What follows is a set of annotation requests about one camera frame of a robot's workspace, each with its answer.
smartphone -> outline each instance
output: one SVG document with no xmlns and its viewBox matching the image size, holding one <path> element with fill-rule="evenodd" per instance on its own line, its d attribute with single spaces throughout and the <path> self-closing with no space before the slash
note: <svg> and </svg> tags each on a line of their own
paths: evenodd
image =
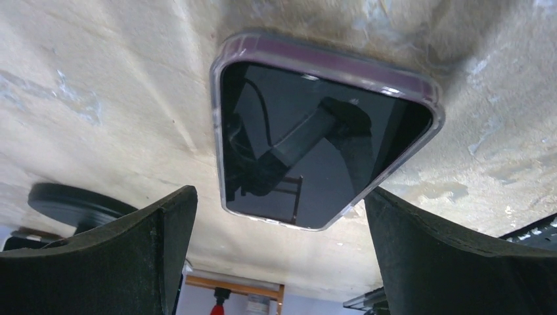
<svg viewBox="0 0 557 315">
<path fill-rule="evenodd" d="M 262 30 L 224 41 L 211 87 L 224 210 L 302 230 L 345 215 L 445 117 L 429 77 Z"/>
</svg>

red object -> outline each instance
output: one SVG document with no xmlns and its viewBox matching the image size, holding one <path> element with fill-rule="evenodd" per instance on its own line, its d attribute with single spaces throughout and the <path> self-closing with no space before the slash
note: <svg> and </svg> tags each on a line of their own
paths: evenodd
<svg viewBox="0 0 557 315">
<path fill-rule="evenodd" d="M 215 305 L 210 315 L 225 315 L 225 308 L 222 305 Z"/>
</svg>

phone screen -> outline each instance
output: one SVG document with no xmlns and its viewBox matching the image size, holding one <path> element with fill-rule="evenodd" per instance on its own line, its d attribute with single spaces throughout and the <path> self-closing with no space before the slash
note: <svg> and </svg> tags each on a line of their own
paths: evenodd
<svg viewBox="0 0 557 315">
<path fill-rule="evenodd" d="M 320 229 L 432 125 L 401 98 L 253 62 L 221 75 L 226 207 Z"/>
</svg>

wooden frame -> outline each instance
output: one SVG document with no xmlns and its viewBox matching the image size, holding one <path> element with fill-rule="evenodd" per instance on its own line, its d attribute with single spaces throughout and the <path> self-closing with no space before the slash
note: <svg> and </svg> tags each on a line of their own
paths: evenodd
<svg viewBox="0 0 557 315">
<path fill-rule="evenodd" d="M 187 276 L 185 283 L 187 285 L 193 285 L 194 287 L 204 287 L 206 289 L 215 289 L 216 287 L 222 287 L 223 289 L 230 290 L 232 293 L 241 295 L 257 294 L 264 297 L 269 297 L 271 298 L 271 300 L 277 302 L 276 315 L 281 315 L 282 313 L 282 304 L 284 302 L 284 285 L 282 284 L 279 286 L 278 291 L 274 291 L 270 289 L 262 289 L 260 287 L 252 287 L 250 285 L 242 285 L 196 276 Z"/>
</svg>

wall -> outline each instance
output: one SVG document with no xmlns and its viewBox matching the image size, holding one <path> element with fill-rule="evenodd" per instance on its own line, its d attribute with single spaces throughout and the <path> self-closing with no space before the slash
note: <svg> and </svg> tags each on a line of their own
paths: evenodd
<svg viewBox="0 0 557 315">
<path fill-rule="evenodd" d="M 248 299 L 243 295 L 232 294 L 225 302 L 226 315 L 244 315 Z M 176 315 L 209 315 L 215 305 L 213 291 L 185 285 L 182 287 Z M 277 304 L 271 303 L 270 314 L 275 313 Z M 282 315 L 362 315 L 363 312 L 347 310 L 342 303 L 309 299 L 286 294 Z"/>
</svg>

